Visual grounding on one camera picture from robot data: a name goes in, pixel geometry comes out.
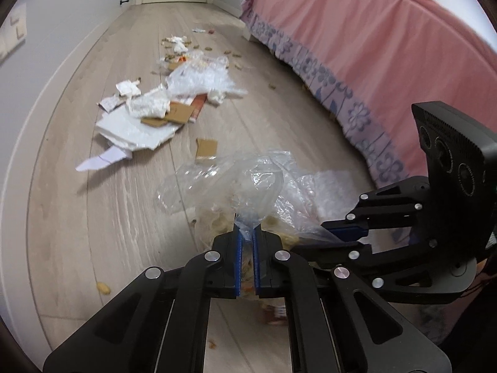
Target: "light wood floor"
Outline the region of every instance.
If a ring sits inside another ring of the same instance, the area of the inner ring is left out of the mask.
[[[213,28],[195,34],[192,28]],[[36,306],[52,347],[105,305],[151,265],[178,268],[196,254],[185,213],[166,216],[154,204],[167,175],[191,162],[197,137],[219,141],[218,154],[238,150],[290,150],[300,167],[317,172],[347,170],[353,198],[372,188],[366,167],[340,127],[292,71],[261,44],[242,38],[238,19],[206,4],[146,4],[130,8],[100,38],[68,84],[47,129],[34,172],[28,214],[28,260]],[[206,105],[196,124],[186,125],[155,151],[137,152],[98,172],[75,166],[102,153],[105,139],[94,126],[96,102],[115,93],[116,82],[142,78],[142,91],[161,77],[151,73],[164,56],[160,40],[187,35],[212,54],[240,52],[243,69],[230,73],[248,95],[215,108]],[[268,88],[268,83],[276,86]],[[100,295],[96,282],[112,289]],[[215,301],[206,350],[206,372],[290,372],[285,327],[257,321],[256,303]]]

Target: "pink bedspread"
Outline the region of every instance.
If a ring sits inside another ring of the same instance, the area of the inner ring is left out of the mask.
[[[337,115],[379,187],[426,175],[414,102],[444,101],[497,131],[497,54],[433,0],[244,0],[243,10]]]

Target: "floral pattern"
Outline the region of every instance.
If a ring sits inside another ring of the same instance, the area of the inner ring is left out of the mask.
[[[343,80],[337,79],[301,43],[281,29],[264,21],[253,11],[252,0],[244,0],[241,19],[250,32],[270,48],[274,55],[289,64],[309,87],[321,104],[336,115],[345,137],[359,149],[378,187],[408,177],[404,164],[397,155],[392,140],[372,116],[367,103],[354,95]]]

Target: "baseboard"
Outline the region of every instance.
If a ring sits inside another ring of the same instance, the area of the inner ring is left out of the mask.
[[[16,141],[0,197],[0,306],[12,335],[40,369],[51,348],[36,311],[29,278],[26,221],[38,151],[57,103],[84,57],[131,4],[96,26],[61,63],[45,85]]]
[[[226,4],[223,1],[220,0],[212,0],[212,4],[218,6],[222,10],[225,10],[226,12],[230,13],[231,15],[234,15],[235,17],[239,18],[242,16],[242,10],[232,7],[229,4]]]

